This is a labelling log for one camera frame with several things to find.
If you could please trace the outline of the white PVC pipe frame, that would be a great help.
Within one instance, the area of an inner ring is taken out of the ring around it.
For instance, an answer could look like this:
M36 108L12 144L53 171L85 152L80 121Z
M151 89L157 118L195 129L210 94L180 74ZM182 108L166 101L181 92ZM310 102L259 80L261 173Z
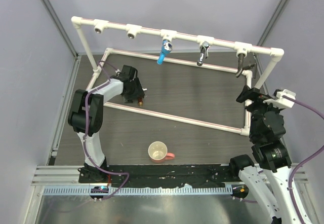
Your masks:
M140 25L120 24L106 20L86 19L77 16L72 17L71 23L78 34L93 71L92 77L87 85L87 90L99 86L98 78L102 75L103 65L109 57L119 57L129 62L131 65L134 65L136 62L140 64L138 78L142 84L142 88L147 88L144 99L148 99L149 106L140 108L136 105L126 105L123 101L116 103L114 97L104 104L104 108L129 111L136 114L211 128L242 136L248 136L250 132L251 113L247 110L239 112L237 127L181 117L175 113L161 113L157 111L157 107L161 105L161 98L170 95L175 95L177 106L184 107L202 106L203 103L200 100L202 96L206 96L207 105L211 105L211 97L215 95L217 97L217 102L221 104L221 109L225 109L225 101L221 100L219 97L221 93L229 94L234 91L233 83L229 82L229 79L235 75L237 68L207 63L204 63L202 66L197 66L197 62L195 61L171 58L169 54L165 57L163 63L159 65L157 64L159 55L155 56L114 48L106 48L101 60L97 61L90 49L83 32L83 27L90 26L94 29L94 32L98 34L108 29L120 30L130 39L134 39L142 34L156 36L161 40L161 46L163 40L169 40L171 43L175 40L192 42L198 45L199 53L200 44L207 41L210 43L210 47L215 46L230 49L235 53L237 59L238 54L241 53L245 54L245 59L254 54L267 55L270 61L256 82L253 81L252 72L249 70L245 70L240 76L240 85L248 85L251 88L255 87L258 89L263 86L276 64L281 61L284 55L284 51L281 48L259 47L249 43L219 40L210 36L185 34L174 30L147 28Z

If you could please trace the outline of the brown faucet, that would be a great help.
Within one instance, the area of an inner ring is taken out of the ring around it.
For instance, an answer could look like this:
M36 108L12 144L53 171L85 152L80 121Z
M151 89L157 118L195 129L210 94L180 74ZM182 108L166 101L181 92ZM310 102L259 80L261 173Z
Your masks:
M143 99L145 97L145 92L147 91L147 88L143 88L142 91L143 91L143 93L140 94L140 96L138 97L138 105L139 106L143 106Z

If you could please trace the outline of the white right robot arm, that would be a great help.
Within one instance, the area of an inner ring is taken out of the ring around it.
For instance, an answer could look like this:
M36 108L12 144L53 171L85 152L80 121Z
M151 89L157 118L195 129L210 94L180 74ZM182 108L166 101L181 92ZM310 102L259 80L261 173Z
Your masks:
M281 111L298 104L321 118L323 114L297 101L296 94L287 89L277 89L270 96L245 85L236 101L250 101L245 109L251 113L249 139L253 144L254 157L240 155L231 158L228 169L230 178L244 182L267 215L268 223L311 223L294 176L304 164L323 152L323 148L293 167L289 152L281 140L286 133Z

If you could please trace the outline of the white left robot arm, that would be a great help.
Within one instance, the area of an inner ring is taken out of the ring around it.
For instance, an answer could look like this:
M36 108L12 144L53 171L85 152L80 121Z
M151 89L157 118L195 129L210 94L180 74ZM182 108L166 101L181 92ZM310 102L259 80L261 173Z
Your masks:
M124 65L105 83L91 90L78 89L74 93L68 124L80 138L85 153L84 166L78 169L80 183L102 183L108 178L99 130L103 124L104 104L119 95L124 103L142 102L145 93L136 68Z

